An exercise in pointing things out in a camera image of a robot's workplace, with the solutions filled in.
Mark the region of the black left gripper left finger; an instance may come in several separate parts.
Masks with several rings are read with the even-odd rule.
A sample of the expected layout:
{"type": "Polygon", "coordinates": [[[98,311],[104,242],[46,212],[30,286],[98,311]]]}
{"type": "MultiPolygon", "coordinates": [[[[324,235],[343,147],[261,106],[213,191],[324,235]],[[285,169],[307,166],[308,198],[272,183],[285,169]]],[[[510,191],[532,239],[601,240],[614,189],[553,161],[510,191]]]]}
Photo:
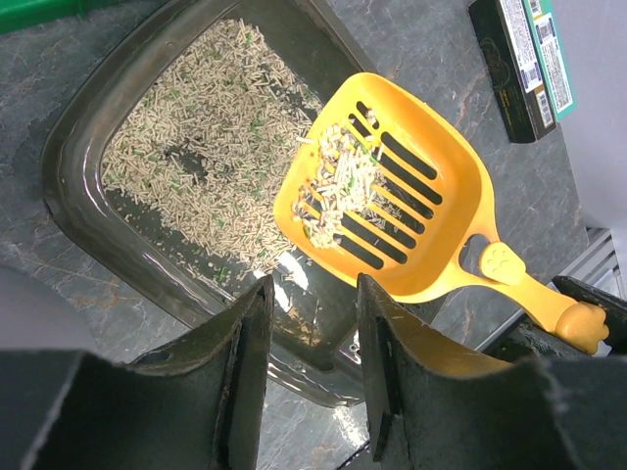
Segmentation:
{"type": "Polygon", "coordinates": [[[5,469],[252,469],[274,301],[263,277],[207,322],[130,363],[20,273],[1,277],[5,469]]]}

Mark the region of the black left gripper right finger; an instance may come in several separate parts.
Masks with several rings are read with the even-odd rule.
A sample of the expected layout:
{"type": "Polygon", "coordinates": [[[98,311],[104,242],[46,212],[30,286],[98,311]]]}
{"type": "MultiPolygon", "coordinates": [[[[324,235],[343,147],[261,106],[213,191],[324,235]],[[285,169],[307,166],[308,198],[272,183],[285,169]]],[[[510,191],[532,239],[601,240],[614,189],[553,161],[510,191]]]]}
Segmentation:
{"type": "Polygon", "coordinates": [[[610,354],[505,362],[358,279],[370,455],[382,469],[622,469],[626,325],[610,354]]]}

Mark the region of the yellow litter scoop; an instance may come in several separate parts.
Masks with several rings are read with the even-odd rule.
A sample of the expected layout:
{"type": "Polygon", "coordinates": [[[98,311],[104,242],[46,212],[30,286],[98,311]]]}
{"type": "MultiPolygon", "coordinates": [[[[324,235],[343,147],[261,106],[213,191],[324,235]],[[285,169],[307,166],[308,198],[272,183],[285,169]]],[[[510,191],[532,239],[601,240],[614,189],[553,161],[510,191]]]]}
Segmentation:
{"type": "Polygon", "coordinates": [[[273,214],[348,284],[370,275],[405,304],[487,288],[582,352],[608,337],[601,307],[536,281],[502,242],[490,175],[466,139],[381,75],[356,73],[329,99],[300,138],[273,214]]]}

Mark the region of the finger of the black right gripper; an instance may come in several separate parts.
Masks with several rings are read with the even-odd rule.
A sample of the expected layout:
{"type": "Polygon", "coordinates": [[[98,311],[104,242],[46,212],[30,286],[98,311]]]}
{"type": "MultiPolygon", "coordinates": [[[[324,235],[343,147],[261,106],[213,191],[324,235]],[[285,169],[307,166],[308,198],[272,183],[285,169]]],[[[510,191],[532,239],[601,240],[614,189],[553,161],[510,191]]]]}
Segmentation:
{"type": "Polygon", "coordinates": [[[530,357],[582,358],[591,357],[570,346],[562,339],[539,328],[527,317],[518,317],[500,327],[489,339],[489,356],[505,362],[530,357]]]}
{"type": "Polygon", "coordinates": [[[571,276],[559,275],[553,283],[564,295],[576,301],[602,307],[611,324],[626,325],[626,301],[571,276]]]}

